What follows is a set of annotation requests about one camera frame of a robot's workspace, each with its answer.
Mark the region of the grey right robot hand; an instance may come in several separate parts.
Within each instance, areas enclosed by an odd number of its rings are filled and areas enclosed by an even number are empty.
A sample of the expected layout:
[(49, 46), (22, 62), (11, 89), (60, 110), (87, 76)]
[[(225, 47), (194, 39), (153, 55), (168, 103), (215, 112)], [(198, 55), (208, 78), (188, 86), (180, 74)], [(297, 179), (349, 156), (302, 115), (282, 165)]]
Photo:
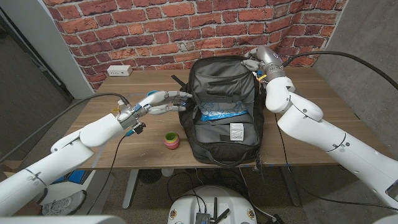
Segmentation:
[(251, 49), (244, 56), (246, 59), (243, 60), (241, 64), (250, 71), (266, 71), (271, 65), (283, 69), (281, 58), (265, 45), (260, 45), (255, 49)]

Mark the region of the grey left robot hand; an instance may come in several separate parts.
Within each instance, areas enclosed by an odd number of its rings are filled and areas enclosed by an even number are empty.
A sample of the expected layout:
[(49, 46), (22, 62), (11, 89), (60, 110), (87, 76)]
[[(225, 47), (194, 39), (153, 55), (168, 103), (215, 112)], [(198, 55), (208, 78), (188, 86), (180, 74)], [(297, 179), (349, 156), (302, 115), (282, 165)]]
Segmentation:
[(157, 91), (138, 102), (134, 116), (139, 118), (147, 113), (160, 115), (169, 111), (185, 111), (186, 107), (182, 104), (192, 97), (183, 91)]

